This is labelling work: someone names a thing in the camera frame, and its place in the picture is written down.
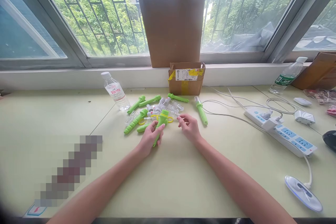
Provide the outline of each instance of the window glass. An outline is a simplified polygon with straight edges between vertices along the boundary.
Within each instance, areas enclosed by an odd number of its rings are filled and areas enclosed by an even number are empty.
[[[139,0],[53,0],[88,57],[148,52]]]
[[[336,0],[330,0],[294,51],[336,49]]]
[[[67,58],[23,0],[0,0],[0,60]]]
[[[201,52],[264,51],[291,0],[205,0]]]

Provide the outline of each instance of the green plastic tube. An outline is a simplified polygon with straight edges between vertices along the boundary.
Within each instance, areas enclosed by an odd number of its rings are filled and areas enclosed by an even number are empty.
[[[147,116],[148,110],[147,109],[143,109],[140,111],[140,114],[135,117],[133,119],[133,121],[127,126],[127,128],[124,130],[124,134],[128,134],[136,125],[137,123],[144,118],[145,116]]]
[[[198,108],[198,112],[200,114],[200,117],[202,119],[203,124],[208,125],[208,119],[207,119],[207,116],[205,115],[205,112],[203,110],[203,104],[201,103],[198,96],[195,96],[195,102],[196,102],[196,107]]]
[[[160,127],[162,124],[165,124],[167,125],[168,124],[168,115],[169,115],[169,111],[168,110],[162,110],[161,111],[161,114],[160,114],[160,117],[159,117],[159,121],[156,125],[156,128]],[[160,135],[158,135],[155,139],[155,142],[153,144],[153,147],[155,147],[156,145],[156,142],[158,141]]]
[[[186,98],[182,98],[182,97],[180,97],[180,96],[175,96],[175,95],[173,95],[172,93],[169,93],[169,94],[168,94],[168,97],[170,97],[171,99],[179,100],[179,101],[181,101],[181,102],[189,102],[188,99],[186,99]]]
[[[138,127],[136,130],[141,133],[141,132],[144,132],[145,129],[149,126],[150,124],[144,124],[144,125],[141,125],[140,127]]]
[[[138,100],[136,103],[134,103],[133,106],[130,107],[130,108],[127,110],[127,114],[131,114],[132,111],[135,110],[137,107],[139,107],[139,104],[140,104],[141,102],[143,102],[145,99],[146,99],[145,96],[140,96],[140,97],[139,97],[139,100]]]
[[[153,99],[143,101],[139,104],[139,107],[146,106],[149,103],[159,101],[161,99],[160,95],[155,96]]]

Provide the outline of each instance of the green handle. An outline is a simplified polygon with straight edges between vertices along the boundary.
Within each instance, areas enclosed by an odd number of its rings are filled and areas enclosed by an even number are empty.
[[[156,125],[156,128],[160,127],[162,124],[167,125],[167,123],[168,123],[168,118],[165,117],[165,116],[160,116],[160,117],[159,117],[159,121],[158,121],[158,123],[157,123],[157,125]],[[154,142],[154,144],[153,144],[153,147],[155,147],[156,142],[158,141],[159,137],[160,137],[160,135],[158,135],[158,136],[155,138],[155,142]]]
[[[136,130],[141,133],[144,132],[145,129],[149,126],[150,124],[145,124],[145,125],[141,125],[140,127],[138,127]]]
[[[124,130],[124,134],[128,134],[137,125],[137,123],[147,115],[147,113],[148,113],[147,109],[144,108],[143,110],[141,110],[140,115],[135,117],[133,121]]]
[[[207,116],[205,115],[205,112],[203,110],[202,103],[196,104],[196,107],[198,108],[198,111],[199,111],[199,114],[201,116],[202,122],[204,123],[204,125],[208,125],[208,119],[207,119]]]
[[[173,95],[172,93],[169,93],[169,94],[168,94],[168,97],[170,97],[171,99],[179,100],[179,101],[181,101],[181,102],[189,102],[188,99],[186,99],[186,98],[182,98],[182,97],[180,97],[180,96]]]
[[[143,101],[139,104],[139,107],[146,106],[149,103],[159,101],[161,99],[160,95],[155,96],[153,99]]]
[[[127,110],[127,114],[131,114],[132,111],[135,110],[137,107],[139,107],[139,104],[140,104],[141,102],[143,102],[145,99],[146,99],[145,96],[140,96],[140,97],[139,97],[139,100],[138,100],[136,103],[134,103],[133,106],[130,107],[130,108]]]

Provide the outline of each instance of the hand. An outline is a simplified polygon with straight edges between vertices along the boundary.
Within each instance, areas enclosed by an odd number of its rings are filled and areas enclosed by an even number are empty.
[[[194,117],[188,114],[182,114],[177,117],[177,119],[179,121],[178,126],[182,128],[183,134],[190,142],[194,144],[197,141],[203,139],[198,129],[197,120]]]
[[[158,121],[154,121],[146,128],[140,140],[140,143],[138,144],[138,148],[144,157],[147,157],[150,154],[153,148],[155,139],[158,135],[160,136],[156,142],[156,145],[160,146],[161,144],[161,139],[163,136],[163,129],[165,128],[165,125],[162,124],[160,127],[155,129],[157,124],[158,124]]]

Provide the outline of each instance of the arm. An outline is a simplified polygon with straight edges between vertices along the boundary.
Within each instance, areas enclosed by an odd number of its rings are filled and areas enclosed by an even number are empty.
[[[202,138],[195,118],[182,114],[177,119],[184,135],[205,157],[231,198],[254,223],[296,223],[264,188]]]
[[[104,210],[121,183],[149,155],[158,135],[160,137],[157,145],[160,146],[165,125],[155,130],[157,123],[155,121],[146,128],[140,143],[134,150],[73,197],[48,221],[48,224],[92,223]]]

